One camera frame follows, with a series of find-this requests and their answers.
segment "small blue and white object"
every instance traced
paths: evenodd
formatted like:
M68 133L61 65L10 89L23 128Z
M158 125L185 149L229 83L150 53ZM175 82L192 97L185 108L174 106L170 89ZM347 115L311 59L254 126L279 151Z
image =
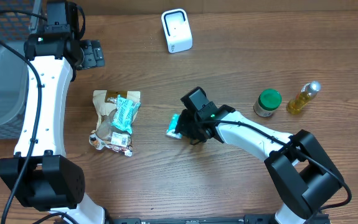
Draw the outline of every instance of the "small blue and white object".
M182 135L180 133L175 133L177 121L179 120L180 115L174 114L169 125L169 128L166 130L166 135L175 139L181 139Z
M181 52L192 47L192 35L187 13L183 9L166 11L161 16L167 49L170 53Z

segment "cable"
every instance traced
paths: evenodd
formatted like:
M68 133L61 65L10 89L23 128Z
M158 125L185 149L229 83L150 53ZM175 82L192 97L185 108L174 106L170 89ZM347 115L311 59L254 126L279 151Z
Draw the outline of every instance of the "cable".
M21 14L25 14L25 15L29 15L29 16L35 16L35 17L38 17L38 18L43 19L43 20L47 20L43 16L31 13L31 12L22 11L22 10L0 10L0 14L8 13L8 12L21 13ZM11 190L9 199L6 202L6 206L4 207L3 215L2 215L2 218L1 218L1 223L4 224L6 222L6 219L7 219L7 213L9 212L11 202L14 199L14 196L15 196L15 194L17 192L18 186L21 183L22 178L24 178L24 175L26 173L28 163L29 163L29 159L31 158L31 155L32 155L32 152L34 150L35 143L36 143L37 127L39 125L39 118L40 118L40 107L42 106L42 83L40 81L39 74L37 73L35 67L33 66L33 64L30 61L28 61L19 52L17 52L16 50L11 48L7 44L5 44L2 40L0 40L0 45L5 47L6 49L8 49L10 52L12 52L14 55L19 57L21 60L23 60L31 68L31 70L34 72L34 75L36 77L36 82L37 82L37 108L36 108L34 129L32 131L31 143L29 144L29 150L28 150L28 154L27 154L27 157L25 159L24 165L22 166L22 169L21 169L21 171L20 171L20 173L18 175L18 178L16 180L16 183L14 184L14 186L13 186L13 188Z
M45 217L41 218L40 220L37 220L33 224L40 224L40 223L48 220L49 218L56 217L56 216L59 216L59 215L61 215L62 219L67 218L70 222L72 222L72 224L79 224L78 222L76 222L71 216L69 216L65 212L56 212L56 213L48 214Z
M307 156L303 152L295 149L294 147L288 145L285 142L282 142L282 141L278 140L274 136L270 136L269 134L263 132L262 130L260 130L260 129L258 129L258 128L250 125L250 124L245 124L245 123L240 122L240 121L222 121L222 120L199 121L198 122L198 119L197 119L196 116L195 116L195 123L196 124L209 124L209 123L234 124L234 125L239 125L239 126L244 126L244 127L250 128L250 129L256 131L257 133L259 133L259 134L267 137L268 139L272 140L273 142L278 143L278 144L280 144L280 145L292 150L293 152L297 153L299 156L306 158L313 165L318 166L318 167L322 168L323 170L325 170L329 175L331 175L333 178L335 178L345 188L346 193L347 193L347 199L345 201L343 201L343 202L340 202L340 203L335 203L335 204L332 204L332 205L322 206L321 208L319 208L319 212L321 212L321 211L323 211L325 209L328 209L328 208L337 208L337 207L347 205L352 200L352 192L351 192L349 186L341 178L339 178L332 171L330 171L327 167L324 167L323 165L321 165L320 163L318 163L314 159L310 158L309 156Z

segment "barcode label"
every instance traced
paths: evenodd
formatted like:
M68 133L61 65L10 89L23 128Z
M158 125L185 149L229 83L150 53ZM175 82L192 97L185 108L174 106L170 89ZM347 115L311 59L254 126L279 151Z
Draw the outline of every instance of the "barcode label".
M111 144L121 147L127 147L128 138L129 136L127 134L112 133Z

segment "gray plastic basket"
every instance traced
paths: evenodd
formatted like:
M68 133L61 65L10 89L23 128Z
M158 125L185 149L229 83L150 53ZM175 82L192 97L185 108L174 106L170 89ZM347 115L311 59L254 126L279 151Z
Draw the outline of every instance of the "gray plastic basket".
M35 5L39 5L39 13L41 2L36 1ZM31 0L2 0L1 9L35 12L34 1ZM36 24L35 17L15 13L2 14L0 39L24 54L24 42L31 30L36 28ZM0 46L0 139L19 138L26 108L27 73L26 64Z

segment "wooden surface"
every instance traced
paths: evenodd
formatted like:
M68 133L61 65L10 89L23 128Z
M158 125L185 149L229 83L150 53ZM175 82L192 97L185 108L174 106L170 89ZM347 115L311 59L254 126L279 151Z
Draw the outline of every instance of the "wooden surface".
M312 132L353 192L348 206L327 212L335 224L358 223L358 11L195 14L189 21L193 48L169 54L159 15L88 17L85 38L101 40L106 66L78 72L64 136L91 198L114 217L234 217L280 207L264 164L244 150L165 137L172 114L184 108L180 98L201 86L216 105L269 128ZM322 92L303 114L288 114L285 103L311 80ZM252 109L266 88L283 97L271 118ZM93 90L141 91L132 158L89 145L97 121ZM0 158L11 157L15 144L0 141ZM9 193L0 179L0 217ZM329 202L345 197L341 190ZM8 223L43 215L15 200Z
M162 14L183 8L188 13L358 10L358 0L73 0L86 15Z

